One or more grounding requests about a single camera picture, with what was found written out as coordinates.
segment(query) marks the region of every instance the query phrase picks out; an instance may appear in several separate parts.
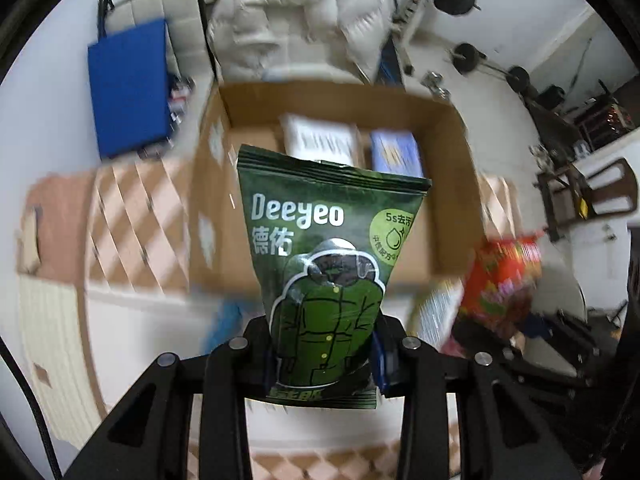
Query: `blue binder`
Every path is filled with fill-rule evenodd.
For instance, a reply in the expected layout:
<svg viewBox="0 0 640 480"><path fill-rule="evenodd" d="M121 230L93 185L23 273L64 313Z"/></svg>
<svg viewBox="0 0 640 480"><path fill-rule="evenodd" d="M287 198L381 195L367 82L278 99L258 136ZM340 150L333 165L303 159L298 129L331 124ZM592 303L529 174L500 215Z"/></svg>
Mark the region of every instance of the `blue binder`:
<svg viewBox="0 0 640 480"><path fill-rule="evenodd" d="M101 158L170 136L164 19L89 46L89 81Z"/></svg>

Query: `weight plate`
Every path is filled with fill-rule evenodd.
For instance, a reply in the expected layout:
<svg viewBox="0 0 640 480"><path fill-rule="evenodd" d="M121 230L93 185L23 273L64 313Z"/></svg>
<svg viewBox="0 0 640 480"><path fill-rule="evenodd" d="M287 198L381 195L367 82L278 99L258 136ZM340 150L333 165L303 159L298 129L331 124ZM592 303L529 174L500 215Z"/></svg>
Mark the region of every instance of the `weight plate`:
<svg viewBox="0 0 640 480"><path fill-rule="evenodd" d="M516 92L516 94L522 94L529 86L529 72L521 66L512 66L507 72L509 72L509 75L506 79L511 90Z"/></svg>
<svg viewBox="0 0 640 480"><path fill-rule="evenodd" d="M471 43L460 43L453 54L453 66L462 75L468 74L480 63L480 53Z"/></svg>

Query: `open cardboard box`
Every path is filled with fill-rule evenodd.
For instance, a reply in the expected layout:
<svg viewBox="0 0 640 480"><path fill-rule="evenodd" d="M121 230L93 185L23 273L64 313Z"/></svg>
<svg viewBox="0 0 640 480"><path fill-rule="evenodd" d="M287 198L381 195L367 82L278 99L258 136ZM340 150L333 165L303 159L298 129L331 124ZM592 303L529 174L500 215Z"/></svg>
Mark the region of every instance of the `open cardboard box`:
<svg viewBox="0 0 640 480"><path fill-rule="evenodd" d="M258 295L235 163L242 144L284 152L280 117L356 124L364 161L369 132L409 130L433 181L387 290L417 288L435 276L462 276L484 238L476 170L465 125L445 102L384 86L322 81L214 86L204 111L190 200L190 279L205 290Z"/></svg>

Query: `wooden chair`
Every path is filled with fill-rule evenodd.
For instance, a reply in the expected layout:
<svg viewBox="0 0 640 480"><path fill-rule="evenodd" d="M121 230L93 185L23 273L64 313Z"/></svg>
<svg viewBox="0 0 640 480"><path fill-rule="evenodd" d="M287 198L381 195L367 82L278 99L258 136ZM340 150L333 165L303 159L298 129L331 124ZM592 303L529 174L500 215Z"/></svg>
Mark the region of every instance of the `wooden chair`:
<svg viewBox="0 0 640 480"><path fill-rule="evenodd" d="M619 178L603 186L591 186L597 177L613 168L619 168ZM560 186L551 189L550 184L555 182ZM629 215L638 209L638 180L625 158L613 161L590 176L584 176L570 164L555 173L538 174L538 182L534 185L542 195L547 231L552 242L561 238L560 229L583 222ZM598 206L619 198L628 199L627 208L598 212Z"/></svg>

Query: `red snack bag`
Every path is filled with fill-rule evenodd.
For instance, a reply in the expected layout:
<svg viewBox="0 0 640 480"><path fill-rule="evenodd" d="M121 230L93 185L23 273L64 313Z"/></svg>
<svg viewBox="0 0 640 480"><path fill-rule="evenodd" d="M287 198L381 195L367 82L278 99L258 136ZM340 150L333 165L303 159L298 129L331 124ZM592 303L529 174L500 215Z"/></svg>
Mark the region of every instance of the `red snack bag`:
<svg viewBox="0 0 640 480"><path fill-rule="evenodd" d="M542 274L538 235L488 240L476 251L458 317L471 317L504 339L531 309Z"/></svg>

